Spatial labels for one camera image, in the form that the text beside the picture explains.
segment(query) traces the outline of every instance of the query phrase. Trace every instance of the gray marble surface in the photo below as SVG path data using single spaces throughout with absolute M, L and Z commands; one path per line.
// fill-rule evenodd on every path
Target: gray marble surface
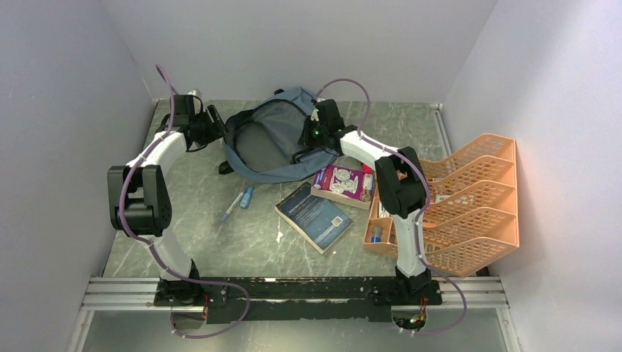
M 225 120 L 258 101 L 212 100 Z M 360 124 L 365 105 L 339 102 L 346 124 Z M 165 114 L 169 102 L 160 100 L 149 136 Z M 363 128 L 388 145 L 412 146 L 420 158 L 443 159 L 442 142 L 428 104 L 373 103 Z M 365 251 L 362 241 L 368 211 L 337 203 L 354 223 L 325 255 L 319 254 L 274 212 L 274 206 L 300 183 L 255 184 L 249 209 L 236 208 L 225 223 L 220 218 L 251 181 L 235 173 L 219 175 L 224 161 L 220 142 L 198 153 L 182 155 L 167 175 L 173 208 L 171 228 L 202 276 L 373 276 L 393 275 L 395 259 Z M 342 157 L 336 164 L 360 169 L 360 163 Z M 277 242 L 279 232 L 283 234 Z M 157 277 L 157 264 L 122 232 L 114 239 L 104 276 Z

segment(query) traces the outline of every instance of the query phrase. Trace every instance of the gray wall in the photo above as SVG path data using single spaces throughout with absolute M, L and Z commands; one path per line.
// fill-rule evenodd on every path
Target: gray wall
M 156 97 L 164 65 L 211 99 L 361 81 L 376 101 L 442 101 L 496 0 L 104 0 Z M 364 100 L 348 84 L 327 94 Z
M 63 351 L 114 237 L 106 170 L 152 101 L 99 1 L 1 8 L 0 350 Z
M 619 1 L 500 0 L 444 102 L 454 150 L 517 140 L 521 248 L 494 267 L 525 352 L 622 344 Z

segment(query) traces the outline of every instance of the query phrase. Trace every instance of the orange desk organizer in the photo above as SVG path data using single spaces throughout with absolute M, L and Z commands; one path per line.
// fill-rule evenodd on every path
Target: orange desk organizer
M 421 160 L 421 166 L 433 201 L 423 216 L 431 266 L 469 276 L 519 247 L 513 139 L 483 134 L 442 161 Z M 363 248 L 397 256 L 393 221 L 378 218 L 378 203 L 376 192 Z M 378 243 L 371 243 L 374 226 L 383 228 Z

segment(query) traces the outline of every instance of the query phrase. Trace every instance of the pen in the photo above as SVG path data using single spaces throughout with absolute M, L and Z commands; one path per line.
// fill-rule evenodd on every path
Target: pen
M 231 212 L 233 211 L 235 206 L 238 205 L 238 203 L 240 202 L 240 199 L 242 199 L 243 195 L 244 195 L 244 192 L 241 192 L 240 194 L 238 194 L 238 196 L 235 198 L 233 203 L 231 203 L 231 206 L 229 207 L 229 209 L 227 209 L 227 211 L 224 213 L 224 215 L 220 218 L 220 222 L 224 222 L 225 220 L 227 220 L 227 217 L 229 216 L 229 214 L 231 214 Z

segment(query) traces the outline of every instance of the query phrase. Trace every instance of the book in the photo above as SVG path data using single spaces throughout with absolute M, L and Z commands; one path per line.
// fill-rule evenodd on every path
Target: book
M 308 182 L 277 204 L 276 211 L 321 254 L 352 224 L 331 201 L 311 195 Z
M 311 194 L 368 210 L 373 195 L 373 174 L 328 165 L 315 173 Z

